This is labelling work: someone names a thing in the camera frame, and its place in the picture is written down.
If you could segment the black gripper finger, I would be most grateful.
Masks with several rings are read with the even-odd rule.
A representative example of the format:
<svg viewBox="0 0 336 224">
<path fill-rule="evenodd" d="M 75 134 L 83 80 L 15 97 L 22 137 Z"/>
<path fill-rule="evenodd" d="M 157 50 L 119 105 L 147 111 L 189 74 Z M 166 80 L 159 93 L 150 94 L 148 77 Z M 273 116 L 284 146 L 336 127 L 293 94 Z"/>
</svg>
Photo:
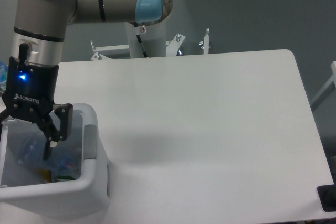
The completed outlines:
<svg viewBox="0 0 336 224">
<path fill-rule="evenodd" d="M 2 122 L 4 120 L 6 120 L 10 114 L 12 112 L 12 108 L 9 106 L 9 107 L 6 107 L 1 113 L 0 113 L 0 122 L 1 122 L 1 129 L 0 129 L 0 133 L 2 133 Z"/>
<path fill-rule="evenodd" d="M 55 126 L 50 115 L 53 112 L 59 120 L 59 126 Z M 42 130 L 46 141 L 43 152 L 43 160 L 49 159 L 52 149 L 59 141 L 65 141 L 71 134 L 72 129 L 73 105 L 53 104 L 50 107 L 35 109 L 35 123 Z"/>
</svg>

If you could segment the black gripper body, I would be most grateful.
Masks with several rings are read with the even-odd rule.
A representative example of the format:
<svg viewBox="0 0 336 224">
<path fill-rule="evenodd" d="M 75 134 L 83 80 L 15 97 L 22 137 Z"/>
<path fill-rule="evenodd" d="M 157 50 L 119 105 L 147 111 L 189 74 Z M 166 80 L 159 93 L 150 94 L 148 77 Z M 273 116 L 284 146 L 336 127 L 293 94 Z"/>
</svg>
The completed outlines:
<svg viewBox="0 0 336 224">
<path fill-rule="evenodd" d="M 6 90 L 2 95 L 6 107 L 11 107 L 11 117 L 35 123 L 35 109 L 54 104 L 59 66 L 20 64 L 10 57 Z"/>
</svg>

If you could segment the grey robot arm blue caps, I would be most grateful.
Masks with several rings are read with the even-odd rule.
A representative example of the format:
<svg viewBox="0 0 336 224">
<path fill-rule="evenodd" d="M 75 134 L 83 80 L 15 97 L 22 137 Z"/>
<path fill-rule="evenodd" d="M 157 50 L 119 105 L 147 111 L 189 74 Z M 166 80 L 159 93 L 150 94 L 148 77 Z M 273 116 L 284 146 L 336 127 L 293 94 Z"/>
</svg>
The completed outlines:
<svg viewBox="0 0 336 224">
<path fill-rule="evenodd" d="M 45 136 L 43 159 L 49 159 L 71 133 L 72 104 L 54 102 L 67 25 L 140 24 L 162 15 L 162 0 L 18 0 L 1 120 L 36 124 Z"/>
</svg>

